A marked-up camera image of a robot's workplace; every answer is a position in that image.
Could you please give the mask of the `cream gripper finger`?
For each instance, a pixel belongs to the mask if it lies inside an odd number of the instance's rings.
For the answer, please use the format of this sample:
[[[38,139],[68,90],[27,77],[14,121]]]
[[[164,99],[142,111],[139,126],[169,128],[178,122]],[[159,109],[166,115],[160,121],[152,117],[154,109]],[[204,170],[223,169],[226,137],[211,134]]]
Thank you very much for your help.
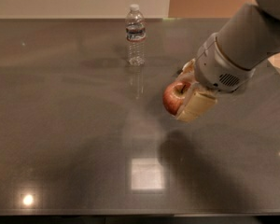
[[[210,93],[194,90],[179,107],[175,118],[190,122],[207,112],[217,103],[217,98]]]
[[[180,74],[176,78],[176,81],[178,82],[188,82],[193,83],[196,81],[195,74],[194,74],[194,68],[195,68],[195,59],[190,60],[187,62],[181,69]]]

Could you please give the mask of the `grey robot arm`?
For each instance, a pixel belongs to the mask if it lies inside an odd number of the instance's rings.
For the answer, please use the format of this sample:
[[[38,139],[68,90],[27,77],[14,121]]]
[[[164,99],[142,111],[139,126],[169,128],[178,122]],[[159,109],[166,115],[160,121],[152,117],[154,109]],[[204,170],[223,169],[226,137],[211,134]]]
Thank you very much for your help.
[[[189,122],[217,103],[220,92],[236,91],[256,67],[280,53],[280,0],[243,5],[182,68],[179,81],[190,84],[175,117]]]

